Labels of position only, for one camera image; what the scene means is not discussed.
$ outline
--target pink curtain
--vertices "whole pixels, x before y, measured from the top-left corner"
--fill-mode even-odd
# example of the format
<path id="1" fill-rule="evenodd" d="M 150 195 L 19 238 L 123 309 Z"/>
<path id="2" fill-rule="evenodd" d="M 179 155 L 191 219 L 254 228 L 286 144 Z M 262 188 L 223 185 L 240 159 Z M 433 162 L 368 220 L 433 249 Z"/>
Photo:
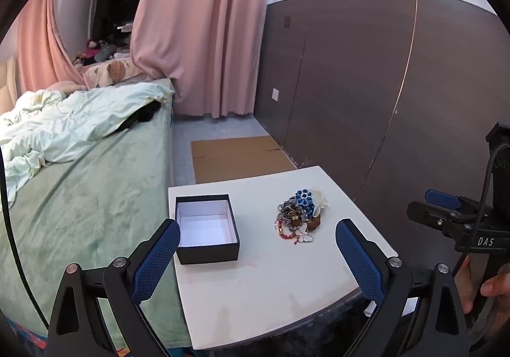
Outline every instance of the pink curtain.
<path id="1" fill-rule="evenodd" d="M 266 0 L 140 0 L 134 63 L 174 78 L 186 115 L 253 112 Z"/>
<path id="2" fill-rule="evenodd" d="M 85 84 L 73 67 L 55 22 L 55 0 L 29 0 L 19 14 L 18 62 L 21 92 L 58 81 Z"/>

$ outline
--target crumpled duvet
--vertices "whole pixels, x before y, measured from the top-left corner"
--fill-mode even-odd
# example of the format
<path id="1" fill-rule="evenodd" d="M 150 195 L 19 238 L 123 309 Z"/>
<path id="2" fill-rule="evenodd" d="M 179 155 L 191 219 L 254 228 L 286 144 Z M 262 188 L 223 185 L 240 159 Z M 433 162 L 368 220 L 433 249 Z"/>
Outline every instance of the crumpled duvet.
<path id="1" fill-rule="evenodd" d="M 96 141 L 113 133 L 151 101 L 168 101 L 174 91 L 152 83 L 77 91 L 26 92 L 0 116 L 0 145 L 9 206 L 17 191 L 47 162 L 75 160 Z"/>

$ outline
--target table top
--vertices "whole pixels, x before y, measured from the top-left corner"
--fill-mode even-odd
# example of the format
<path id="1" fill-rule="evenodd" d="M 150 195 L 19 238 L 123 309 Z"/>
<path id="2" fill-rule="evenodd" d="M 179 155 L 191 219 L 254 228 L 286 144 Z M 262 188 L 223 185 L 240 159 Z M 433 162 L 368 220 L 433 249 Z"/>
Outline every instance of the table top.
<path id="1" fill-rule="evenodd" d="M 294 244 L 274 228 L 277 207 L 299 189 L 315 188 L 331 208 L 321 215 L 313 242 Z M 184 315 L 195 349 L 210 349 L 268 335 L 304 320 L 358 287 L 335 241 L 350 218 L 387 257 L 396 252 L 320 168 L 168 189 L 176 196 L 230 195 L 240 240 L 233 262 L 181 265 L 174 256 Z"/>

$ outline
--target light green blanket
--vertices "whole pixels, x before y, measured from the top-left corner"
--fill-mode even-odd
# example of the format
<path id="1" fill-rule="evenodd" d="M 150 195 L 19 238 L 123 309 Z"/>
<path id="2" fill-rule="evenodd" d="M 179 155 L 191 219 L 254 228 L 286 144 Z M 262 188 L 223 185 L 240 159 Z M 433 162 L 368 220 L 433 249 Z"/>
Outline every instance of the light green blanket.
<path id="1" fill-rule="evenodd" d="M 152 121 L 99 141 L 75 162 L 44 168 L 19 191 L 10 209 L 14 235 L 26 278 L 48 321 L 68 264 L 97 268 L 127 257 L 168 217 L 169 105 Z M 6 317 L 46 336 L 17 274 L 3 222 L 0 282 Z M 106 300 L 101 308 L 115 345 L 125 346 Z M 141 308 L 165 346 L 191 345 L 173 262 Z"/>

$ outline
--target blue gripper pad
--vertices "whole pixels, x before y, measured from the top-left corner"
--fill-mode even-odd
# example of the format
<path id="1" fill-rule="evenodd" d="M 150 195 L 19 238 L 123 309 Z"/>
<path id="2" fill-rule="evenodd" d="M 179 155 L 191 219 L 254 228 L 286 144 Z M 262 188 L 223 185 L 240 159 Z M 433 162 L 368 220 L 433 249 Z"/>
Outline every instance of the blue gripper pad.
<path id="1" fill-rule="evenodd" d="M 336 240 L 349 269 L 365 298 L 381 305 L 384 299 L 383 278 L 353 232 L 341 221 L 337 224 Z"/>
<path id="2" fill-rule="evenodd" d="M 135 304 L 149 299 L 180 243 L 179 224 L 171 221 L 137 269 L 131 297 Z"/>
<path id="3" fill-rule="evenodd" d="M 425 192 L 425 201 L 450 210 L 457 210 L 461 208 L 461 201 L 458 200 L 457 196 L 452 196 L 451 194 L 438 192 L 437 190 L 432 189 Z"/>

